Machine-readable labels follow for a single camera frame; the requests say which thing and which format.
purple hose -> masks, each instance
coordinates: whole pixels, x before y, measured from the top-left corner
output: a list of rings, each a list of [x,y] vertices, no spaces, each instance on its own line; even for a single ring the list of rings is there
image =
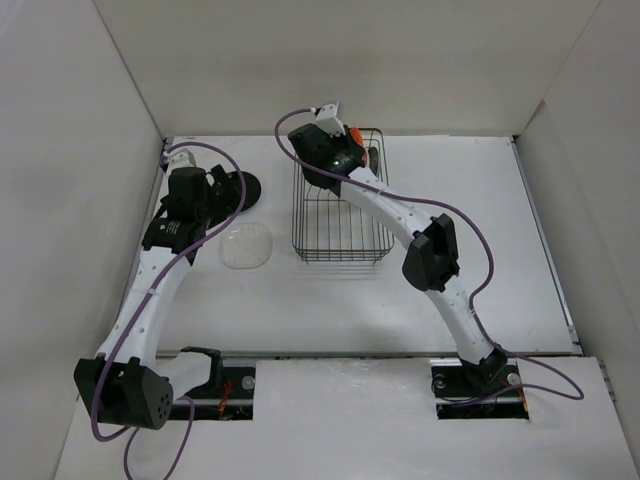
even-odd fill
[[[247,197],[247,185],[245,183],[244,176],[242,175],[242,171],[240,170],[240,166],[236,163],[236,161],[228,153],[224,152],[223,150],[219,149],[218,147],[215,147],[213,145],[209,145],[209,144],[206,144],[206,143],[202,143],[202,142],[182,142],[182,143],[178,143],[177,145],[173,145],[173,146],[169,147],[167,149],[166,153],[171,153],[171,152],[175,151],[176,149],[182,148],[182,147],[202,147],[202,148],[207,148],[207,149],[213,150],[214,152],[216,152],[216,153],[222,155],[223,157],[225,157],[229,161],[229,163],[231,163],[231,165],[233,166],[233,168],[235,169],[235,171],[238,174],[238,178],[240,179],[240,186],[241,186],[240,203],[238,204],[238,207],[235,209],[235,211],[231,214],[231,216],[229,216],[229,218],[227,218],[227,220],[225,220],[224,223],[222,223],[218,228],[216,228],[209,235],[207,235],[206,237],[204,237],[204,238],[198,240],[197,242],[193,243],[192,245],[190,245],[189,247],[184,249],[182,252],[180,252],[178,255],[176,255],[160,271],[160,273],[158,274],[156,279],[151,284],[151,287],[149,288],[149,290],[155,290],[156,288],[158,288],[158,285],[160,285],[160,282],[162,281],[162,279],[167,275],[167,273],[169,273],[169,270],[171,270],[173,268],[173,266],[176,263],[178,263],[182,258],[184,258],[189,253],[193,252],[194,250],[200,248],[202,245],[207,243],[209,240],[211,240],[213,237],[215,237],[220,232],[222,232],[225,228],[227,228],[231,224],[231,222],[233,222],[238,217],[240,212],[242,211],[242,206],[244,205],[245,199]],[[126,340],[127,336],[131,332],[131,330],[133,330],[133,327],[135,326],[136,322],[138,321],[138,318],[140,318],[140,315],[142,315],[142,312],[144,311],[145,307],[149,303],[149,300],[151,300],[151,296],[152,295],[150,293],[147,293],[144,296],[144,298],[142,299],[142,302],[140,302],[140,305],[138,306],[138,308],[136,309],[136,311],[132,315],[131,319],[129,320],[129,323],[127,323],[127,326],[124,328],[124,330],[122,331],[122,334],[118,338],[118,341],[116,342],[115,346],[113,347],[113,350],[111,351],[111,353],[107,357],[107,361],[106,361],[106,363],[104,365],[104,368],[102,369],[102,372],[100,373],[100,377],[98,378],[98,383],[96,384],[96,390],[95,390],[95,393],[93,395],[93,400],[91,402],[90,416],[91,416],[91,431],[93,432],[93,436],[95,437],[95,439],[98,440],[99,442],[109,442],[111,440],[114,440],[114,439],[118,438],[120,435],[122,435],[124,432],[126,432],[129,429],[129,427],[124,427],[124,428],[121,428],[120,430],[118,430],[117,432],[115,432],[115,433],[113,433],[111,435],[106,435],[106,436],[102,435],[100,433],[100,429],[98,428],[98,407],[99,407],[99,404],[100,404],[100,397],[102,396],[102,389],[104,388],[104,384],[105,384],[105,381],[107,379],[107,375],[109,373],[109,370],[111,369],[111,367],[113,365],[113,362],[114,362],[116,356],[118,355],[118,352],[122,348],[122,345],[124,344],[124,341]],[[191,399],[189,399],[188,397],[184,397],[184,398],[191,405],[191,413],[189,415],[189,425],[187,426],[187,432],[185,434],[184,440],[182,441],[182,445],[180,446],[180,450],[178,450],[178,454],[176,456],[174,464],[171,467],[171,470],[169,471],[169,474],[165,477],[165,479],[169,478],[169,476],[173,472],[175,466],[178,464],[178,461],[180,460],[180,456],[182,455],[182,451],[184,450],[184,447],[185,447],[185,445],[187,443],[187,439],[189,437],[189,433],[191,432],[191,424],[193,423],[193,417],[194,417],[194,414],[195,414],[195,407],[194,407],[193,402],[191,401]],[[128,476],[130,474],[128,473],[126,455],[127,455],[128,451],[129,451],[129,446],[131,445],[131,441],[133,440],[133,437],[135,436],[136,433],[137,433],[137,430],[133,433],[133,435],[131,435],[131,438],[129,439],[129,442],[127,443],[127,448],[125,450],[125,473],[127,473]]]
[[[295,115],[300,115],[300,114],[303,114],[303,113],[313,113],[313,112],[314,111],[311,108],[302,108],[302,109],[299,109],[299,110],[294,110],[293,112],[290,112],[290,113],[286,114],[284,117],[282,117],[280,120],[278,120],[278,122],[276,123],[276,126],[274,128],[274,134],[275,134],[275,137],[276,137],[276,142],[278,143],[278,146],[280,147],[280,149],[291,160],[296,162],[298,165],[304,167],[305,169],[311,170],[312,172],[324,175],[325,177],[333,178],[335,180],[340,180],[341,182],[345,182],[345,183],[350,183],[352,185],[356,185],[357,187],[364,188],[366,190],[369,190],[369,191],[375,192],[377,194],[380,194],[383,197],[392,198],[394,200],[400,200],[400,201],[403,201],[403,202],[410,202],[410,203],[422,203],[424,205],[432,205],[432,206],[435,206],[435,207],[443,208],[445,210],[449,210],[449,211],[455,213],[460,218],[462,218],[467,223],[467,225],[469,225],[471,227],[471,229],[474,231],[474,233],[476,234],[476,236],[480,240],[480,243],[482,243],[484,251],[485,251],[485,253],[487,255],[487,260],[489,262],[489,271],[487,272],[486,278],[480,284],[480,286],[478,288],[476,288],[471,293],[471,295],[469,295],[469,310],[471,310],[473,312],[473,318],[475,319],[476,324],[478,325],[478,328],[480,329],[480,332],[486,338],[487,342],[489,342],[494,348],[496,348],[497,350],[501,351],[505,355],[513,357],[513,358],[517,358],[519,360],[523,360],[523,361],[526,361],[526,362],[530,362],[530,363],[533,363],[533,364],[538,365],[540,367],[546,368],[547,370],[550,370],[551,372],[555,373],[556,375],[559,375],[560,377],[564,378],[573,388],[575,388],[576,392],[578,392],[577,395],[571,395],[571,394],[568,394],[568,393],[560,392],[558,390],[554,390],[552,388],[543,387],[541,385],[533,385],[533,384],[529,384],[529,383],[522,383],[522,384],[518,384],[518,385],[512,385],[512,386],[509,386],[509,387],[505,387],[502,390],[499,390],[498,392],[496,392],[496,393],[494,393],[492,395],[489,395],[487,397],[473,399],[473,400],[469,400],[469,401],[465,401],[465,402],[456,402],[455,405],[457,405],[459,407],[477,405],[477,404],[486,402],[487,400],[491,400],[493,398],[499,397],[500,395],[503,395],[503,394],[505,394],[507,392],[510,392],[512,390],[517,390],[517,389],[520,389],[520,388],[532,388],[532,389],[536,389],[536,390],[542,390],[542,391],[545,391],[545,392],[548,392],[548,393],[552,393],[554,395],[559,395],[561,397],[568,398],[570,400],[582,400],[582,399],[584,399],[584,392],[578,386],[578,384],[573,379],[571,379],[568,375],[566,375],[565,373],[561,372],[557,368],[552,367],[551,365],[547,365],[546,363],[541,362],[540,360],[536,360],[534,358],[529,358],[529,357],[526,357],[524,355],[520,355],[518,353],[514,353],[514,352],[510,352],[509,350],[506,350],[505,348],[502,347],[502,345],[498,344],[495,340],[493,340],[491,338],[491,336],[489,335],[489,333],[487,332],[487,330],[484,328],[484,325],[480,321],[480,317],[478,316],[478,314],[475,311],[474,301],[475,301],[476,296],[480,292],[482,292],[485,288],[487,288],[487,286],[489,285],[489,283],[493,279],[493,274],[494,274],[494,271],[495,271],[495,261],[493,259],[493,252],[491,251],[491,247],[489,246],[489,242],[487,242],[486,237],[484,236],[484,234],[482,233],[482,231],[480,230],[478,225],[476,225],[476,223],[473,220],[471,220],[471,218],[466,213],[464,213],[459,208],[454,207],[453,205],[450,205],[450,204],[445,203],[445,202],[440,202],[438,200],[429,200],[429,199],[425,199],[425,198],[405,197],[403,195],[398,195],[398,194],[395,194],[395,193],[392,193],[392,192],[379,190],[379,189],[377,189],[375,187],[372,187],[371,185],[369,185],[367,183],[358,182],[358,181],[353,180],[353,179],[351,179],[349,177],[343,177],[341,175],[336,175],[335,173],[326,172],[326,171],[324,171],[324,170],[322,170],[320,168],[314,167],[313,165],[309,165],[308,163],[303,162],[298,157],[296,157],[294,154],[289,152],[289,150],[287,150],[287,148],[282,143],[282,140],[280,139],[280,126],[286,120],[288,120],[289,118],[291,118],[291,117],[293,117]]]

purple cable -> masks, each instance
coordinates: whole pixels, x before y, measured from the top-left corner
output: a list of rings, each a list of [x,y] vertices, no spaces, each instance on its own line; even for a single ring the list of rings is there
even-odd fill
[[[238,217],[240,212],[242,211],[242,206],[244,205],[245,199],[247,197],[247,185],[245,183],[244,176],[242,175],[242,170],[240,170],[240,166],[237,164],[237,162],[228,153],[226,153],[225,151],[219,149],[218,147],[215,147],[213,145],[209,145],[209,144],[206,144],[206,143],[202,143],[202,142],[182,142],[182,143],[178,143],[177,145],[173,145],[173,146],[169,147],[167,149],[166,153],[169,154],[169,153],[175,151],[176,149],[182,148],[182,147],[202,147],[202,148],[206,148],[206,149],[209,149],[209,150],[213,150],[214,152],[216,152],[216,153],[222,155],[223,157],[225,157],[229,161],[229,163],[231,163],[231,165],[233,166],[233,168],[235,169],[235,171],[238,174],[238,178],[240,179],[240,186],[241,186],[240,203],[238,204],[238,207],[235,209],[235,211],[229,216],[229,218],[227,218],[227,220],[225,220],[224,223],[222,223],[218,228],[216,228],[213,232],[211,232],[206,237],[198,240],[197,242],[193,243],[189,247],[185,248],[182,252],[180,252],[173,259],[171,259],[171,261],[160,271],[160,273],[158,274],[156,279],[151,284],[151,287],[149,288],[149,290],[157,289],[158,285],[160,285],[160,282],[162,281],[162,279],[167,275],[167,273],[169,273],[169,270],[171,270],[173,268],[173,266],[176,263],[178,263],[182,258],[184,258],[189,253],[193,252],[194,250],[200,248],[202,245],[207,243],[209,240],[211,240],[213,237],[215,237],[220,232],[222,232],[225,228],[227,228],[231,224],[231,222],[233,222]],[[102,396],[102,389],[104,388],[104,384],[105,384],[105,381],[107,379],[107,375],[109,373],[109,370],[113,366],[113,362],[114,362],[116,356],[118,355],[118,352],[122,348],[122,345],[124,344],[124,341],[126,340],[127,336],[131,332],[131,330],[133,330],[133,327],[135,326],[136,322],[138,321],[138,318],[140,318],[140,315],[142,315],[142,312],[144,311],[145,307],[149,303],[149,300],[151,300],[151,296],[152,296],[151,293],[147,293],[144,296],[144,298],[142,299],[142,302],[140,302],[140,305],[138,306],[138,308],[136,309],[134,314],[131,316],[131,319],[129,320],[129,323],[127,323],[127,326],[124,328],[124,330],[122,331],[122,334],[118,338],[118,341],[116,342],[115,346],[113,347],[113,350],[111,351],[111,354],[107,357],[107,361],[105,363],[105,366],[102,369],[102,372],[100,373],[100,377],[98,378],[98,383],[96,384],[96,390],[95,390],[95,393],[93,395],[93,400],[91,402],[90,417],[91,417],[91,431],[93,432],[93,436],[95,437],[95,439],[98,440],[99,442],[109,442],[111,440],[114,440],[114,439],[118,438],[124,432],[129,430],[129,427],[124,427],[124,428],[121,428],[120,430],[118,430],[117,432],[115,432],[115,433],[113,433],[111,435],[106,435],[106,436],[102,435],[100,433],[100,429],[98,427],[98,407],[99,407],[99,404],[100,404],[100,397]],[[187,427],[187,432],[186,432],[185,438],[184,438],[184,440],[182,442],[182,446],[180,447],[180,450],[178,451],[178,455],[176,456],[176,460],[174,462],[174,465],[171,467],[171,470],[169,471],[169,475],[171,475],[171,473],[173,472],[173,469],[175,468],[175,466],[177,465],[178,461],[180,460],[180,456],[182,455],[182,451],[184,450],[184,446],[187,443],[189,432],[191,432],[191,424],[193,423],[193,416],[195,414],[195,407],[193,405],[193,402],[191,402],[191,400],[188,399],[187,397],[184,397],[184,398],[187,399],[187,401],[189,401],[190,404],[191,404],[191,414],[189,415],[189,425]],[[133,435],[131,436],[131,438],[129,439],[129,443],[127,444],[127,450],[126,450],[127,452],[128,452],[129,445],[131,444],[131,440],[133,439],[133,436],[135,436],[136,433],[137,433],[137,431],[134,432]]]
[[[398,195],[398,194],[395,194],[395,193],[392,193],[392,192],[387,192],[387,191],[380,190],[380,189],[377,189],[375,187],[372,187],[369,184],[358,182],[357,180],[353,180],[353,179],[351,179],[349,177],[343,177],[342,175],[336,175],[335,173],[326,172],[326,171],[324,171],[324,170],[322,170],[322,169],[320,169],[318,167],[314,167],[313,165],[310,165],[310,164],[308,164],[306,162],[303,162],[298,157],[296,157],[294,154],[289,152],[289,150],[287,150],[287,148],[282,143],[282,140],[280,139],[280,126],[286,120],[288,120],[289,118],[291,118],[291,117],[293,117],[295,115],[303,114],[303,113],[314,113],[314,110],[311,109],[311,108],[302,108],[302,109],[299,109],[299,110],[294,110],[293,112],[290,112],[290,113],[286,114],[284,117],[282,117],[276,123],[276,126],[274,128],[274,134],[275,134],[275,137],[276,137],[276,142],[278,143],[278,146],[280,147],[280,149],[291,160],[296,162],[298,165],[304,167],[305,169],[311,170],[312,172],[324,175],[325,177],[333,178],[335,180],[340,180],[341,182],[345,182],[345,183],[350,183],[350,184],[355,185],[357,187],[364,188],[364,189],[369,190],[371,192],[375,192],[375,193],[377,193],[379,195],[382,195],[383,197],[392,198],[394,200],[400,200],[400,201],[403,201],[403,202],[410,202],[410,203],[422,203],[424,205],[432,205],[432,206],[435,206],[435,207],[443,208],[443,209],[446,209],[446,210],[449,210],[449,211],[455,213],[460,218],[462,218],[466,222],[466,224],[469,225],[469,227],[471,227],[473,232],[476,234],[476,236],[480,240],[480,243],[482,243],[484,251],[485,251],[485,253],[487,255],[487,260],[489,262],[489,271],[487,272],[486,278],[480,284],[480,286],[478,288],[476,288],[471,293],[471,295],[469,295],[469,310],[471,310],[473,312],[473,318],[476,321],[476,324],[478,325],[478,328],[480,329],[480,332],[485,337],[487,342],[489,342],[489,344],[491,344],[494,348],[496,348],[497,350],[501,351],[505,355],[513,357],[513,358],[517,358],[519,360],[523,360],[523,361],[526,361],[526,362],[533,363],[533,364],[538,365],[538,366],[543,367],[543,368],[546,368],[547,370],[549,370],[549,371],[555,373],[556,375],[559,375],[563,379],[565,379],[576,390],[576,392],[578,392],[577,395],[571,395],[571,394],[568,394],[568,393],[560,392],[559,390],[554,390],[552,388],[543,387],[541,385],[534,385],[534,384],[529,384],[529,383],[521,383],[521,384],[518,384],[518,385],[512,385],[512,386],[509,386],[509,387],[505,387],[505,388],[503,388],[503,389],[497,391],[496,393],[493,393],[493,394],[491,394],[491,395],[489,395],[487,397],[477,398],[477,399],[464,401],[464,402],[456,402],[455,405],[457,405],[459,407],[466,407],[466,406],[481,404],[481,403],[486,402],[487,400],[491,400],[491,399],[499,397],[500,395],[503,395],[503,394],[505,394],[507,392],[510,392],[512,390],[518,390],[520,388],[531,388],[531,389],[536,389],[536,390],[542,390],[544,392],[552,393],[554,395],[559,395],[561,397],[568,398],[570,400],[582,400],[582,399],[584,399],[584,392],[578,386],[578,384],[573,379],[571,379],[568,375],[566,375],[565,373],[561,372],[557,368],[552,367],[551,365],[548,365],[548,364],[546,364],[544,362],[541,362],[540,360],[536,360],[534,358],[529,358],[529,357],[527,357],[525,355],[520,355],[518,353],[514,353],[514,352],[511,352],[511,351],[503,348],[502,345],[500,345],[499,343],[497,343],[495,340],[493,340],[491,338],[491,336],[489,335],[487,330],[484,328],[484,325],[482,324],[482,321],[480,320],[480,317],[478,316],[478,314],[475,311],[474,301],[475,301],[476,296],[480,292],[482,292],[485,288],[487,288],[487,286],[489,285],[489,283],[493,279],[493,274],[494,274],[494,271],[495,271],[495,261],[493,259],[493,252],[491,251],[491,247],[489,246],[489,242],[487,241],[486,237],[484,236],[484,234],[480,230],[480,227],[478,227],[478,225],[476,225],[476,223],[473,220],[471,220],[471,218],[466,213],[464,213],[459,208],[454,207],[453,205],[450,205],[448,203],[440,202],[438,200],[429,200],[429,199],[426,199],[426,198],[405,197],[403,195]]]
[[[193,403],[193,400],[191,400],[189,397],[186,397],[186,396],[182,398],[184,398],[187,402],[189,402],[189,423],[187,423],[187,431],[184,432],[184,438],[182,439],[182,443],[180,444],[180,448],[178,449],[176,458],[173,460],[173,463],[171,464],[171,468],[169,469],[169,471],[167,472],[167,474],[164,476],[162,480],[167,480],[171,476],[171,474],[173,474],[173,471],[178,466],[178,462],[180,461],[180,457],[182,456],[184,447],[187,445],[189,434],[191,433],[191,427],[193,426],[193,419],[196,416],[196,406]],[[131,449],[133,438],[138,434],[139,431],[140,431],[139,428],[135,429],[135,431],[129,437],[129,440],[127,441],[127,446],[124,449],[124,458],[122,460],[122,466],[124,467],[124,474],[127,476],[127,480],[135,480],[133,478],[133,475],[131,475],[131,470],[129,469],[129,450]]]

